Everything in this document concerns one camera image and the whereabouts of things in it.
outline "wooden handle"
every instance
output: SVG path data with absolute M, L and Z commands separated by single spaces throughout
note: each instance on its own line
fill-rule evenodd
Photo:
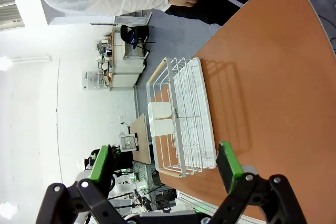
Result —
M 166 59 L 162 60 L 160 65 L 157 67 L 157 69 L 154 71 L 152 76 L 149 78 L 148 83 L 152 83 L 153 79 L 158 75 L 159 71 L 163 68 L 164 64 L 167 62 Z
M 167 174 L 167 175 L 176 177 L 176 178 L 179 178 L 179 177 L 180 177 L 180 173 L 179 173 L 178 171 L 173 172 L 172 170 L 160 169 L 160 170 L 159 170 L 159 173 L 164 173 L 164 174 Z

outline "black chair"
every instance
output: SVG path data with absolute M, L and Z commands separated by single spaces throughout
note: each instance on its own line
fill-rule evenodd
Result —
M 123 41 L 127 44 L 133 46 L 133 49 L 139 47 L 147 52 L 150 52 L 148 49 L 138 46 L 138 44 L 147 44 L 155 42 L 147 42 L 146 39 L 149 37 L 149 28 L 153 26 L 134 26 L 129 27 L 122 25 L 120 27 L 120 36 Z

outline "wire basket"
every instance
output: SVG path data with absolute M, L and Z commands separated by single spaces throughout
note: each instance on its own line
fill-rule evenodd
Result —
M 215 143 L 200 60 L 165 58 L 146 89 L 148 103 L 170 103 L 172 116 L 168 119 L 174 125 L 172 134 L 152 137 L 156 169 L 185 177 L 215 168 Z

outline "screw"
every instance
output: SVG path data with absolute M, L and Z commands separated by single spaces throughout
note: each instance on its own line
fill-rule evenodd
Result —
M 253 179 L 253 176 L 252 176 L 252 175 L 247 175 L 247 176 L 245 177 L 245 179 L 246 179 L 247 181 L 251 181 L 251 180 Z
M 89 183 L 87 183 L 86 181 L 84 181 L 82 184 L 81 184 L 82 187 L 86 188 L 89 186 Z
M 280 183 L 280 181 L 281 181 L 281 178 L 279 178 L 279 177 L 275 177 L 274 179 L 273 179 L 273 181 L 275 182 L 275 183 Z
M 210 221 L 210 218 L 209 217 L 205 217 L 201 220 L 201 224 L 208 224 Z

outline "wooden board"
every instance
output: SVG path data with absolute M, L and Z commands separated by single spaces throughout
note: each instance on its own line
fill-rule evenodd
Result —
M 308 223 L 336 223 L 336 62 L 309 1 L 250 0 L 195 56 L 215 142 L 263 178 L 287 176 Z M 226 197 L 217 169 L 160 179 L 217 206 Z
M 133 151 L 133 159 L 135 161 L 151 164 L 151 155 L 149 151 L 149 142 L 147 134 L 146 116 L 142 114 L 139 118 L 130 125 L 131 133 L 138 134 L 139 150 Z

